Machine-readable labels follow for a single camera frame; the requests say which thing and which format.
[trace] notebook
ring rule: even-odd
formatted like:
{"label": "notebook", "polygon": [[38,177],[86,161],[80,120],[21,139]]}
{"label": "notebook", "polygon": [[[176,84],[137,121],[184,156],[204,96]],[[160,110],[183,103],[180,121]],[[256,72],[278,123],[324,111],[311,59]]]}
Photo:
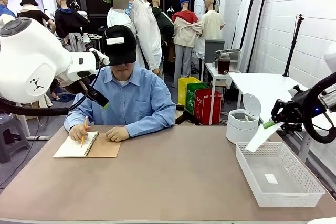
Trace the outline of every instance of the notebook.
{"label": "notebook", "polygon": [[67,137],[53,157],[116,157],[120,144],[109,141],[105,134],[92,131],[88,132],[83,147],[80,142]]}

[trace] yellow bin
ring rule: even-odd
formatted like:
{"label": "yellow bin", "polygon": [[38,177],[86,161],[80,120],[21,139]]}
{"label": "yellow bin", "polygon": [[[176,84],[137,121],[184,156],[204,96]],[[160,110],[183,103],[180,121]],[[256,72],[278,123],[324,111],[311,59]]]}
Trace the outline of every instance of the yellow bin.
{"label": "yellow bin", "polygon": [[179,85],[178,85],[178,103],[179,105],[185,106],[185,98],[186,98],[186,87],[189,83],[199,83],[200,80],[196,79],[195,77],[188,77],[188,78],[179,78]]}

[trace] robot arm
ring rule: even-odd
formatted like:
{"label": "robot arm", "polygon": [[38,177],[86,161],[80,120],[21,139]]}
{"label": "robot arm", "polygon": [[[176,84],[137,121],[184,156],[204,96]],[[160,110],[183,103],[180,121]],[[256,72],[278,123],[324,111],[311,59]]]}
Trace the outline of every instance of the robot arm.
{"label": "robot arm", "polygon": [[[319,81],[309,90],[301,91],[299,87],[294,87],[298,91],[292,101],[283,102],[277,100],[271,112],[274,123],[284,122],[283,130],[302,131],[302,124],[307,133],[317,142],[328,144],[336,138],[336,127],[326,114],[326,111],[336,111],[336,42],[333,43],[325,53],[324,59],[333,74]],[[324,114],[331,124],[328,135],[321,136],[315,129],[312,118]]]}
{"label": "robot arm", "polygon": [[[70,93],[85,93],[101,106],[108,103],[103,95],[90,86],[96,78],[96,62],[100,62],[101,66],[109,64],[109,58],[99,51],[68,52],[54,35],[29,18],[18,18],[7,23],[0,30],[0,43],[0,95],[5,99],[18,103],[35,102],[47,92],[56,78]],[[5,106],[8,112],[23,115],[61,113],[60,109],[18,113],[18,107],[0,105]]]}

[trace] yellow pencil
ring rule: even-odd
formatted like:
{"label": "yellow pencil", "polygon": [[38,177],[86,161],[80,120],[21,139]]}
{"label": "yellow pencil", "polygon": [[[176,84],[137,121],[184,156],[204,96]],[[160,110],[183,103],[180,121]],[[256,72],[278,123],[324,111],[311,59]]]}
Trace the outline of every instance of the yellow pencil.
{"label": "yellow pencil", "polygon": [[[86,118],[85,118],[84,129],[86,129],[87,124],[88,124],[88,116],[86,116]],[[81,148],[83,147],[83,143],[84,143],[84,135],[82,136],[82,143],[81,143],[81,146],[80,146]]]}

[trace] tray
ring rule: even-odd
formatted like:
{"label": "tray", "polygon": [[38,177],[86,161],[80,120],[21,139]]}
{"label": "tray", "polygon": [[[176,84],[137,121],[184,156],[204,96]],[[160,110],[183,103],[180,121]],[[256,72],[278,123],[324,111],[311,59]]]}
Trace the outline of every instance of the tray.
{"label": "tray", "polygon": [[314,207],[326,191],[289,148],[265,142],[257,151],[236,144],[236,157],[260,207]]}

